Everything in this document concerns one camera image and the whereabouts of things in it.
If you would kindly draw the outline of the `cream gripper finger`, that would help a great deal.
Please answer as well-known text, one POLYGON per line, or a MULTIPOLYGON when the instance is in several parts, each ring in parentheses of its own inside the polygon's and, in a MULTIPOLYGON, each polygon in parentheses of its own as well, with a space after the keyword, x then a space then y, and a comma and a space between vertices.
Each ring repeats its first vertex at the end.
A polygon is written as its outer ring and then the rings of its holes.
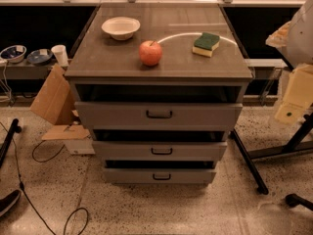
POLYGON ((294 124, 313 104, 313 65, 299 64, 289 75, 282 103, 274 119, 283 124, 294 124))

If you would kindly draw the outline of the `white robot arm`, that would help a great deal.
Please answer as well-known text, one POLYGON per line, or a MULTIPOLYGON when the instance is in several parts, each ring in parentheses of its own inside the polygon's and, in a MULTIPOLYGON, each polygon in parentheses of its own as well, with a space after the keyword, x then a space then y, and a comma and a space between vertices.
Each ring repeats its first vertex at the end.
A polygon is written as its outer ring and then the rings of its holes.
POLYGON ((294 124, 313 104, 313 0, 307 0, 265 43, 275 47, 292 66, 274 119, 294 124))

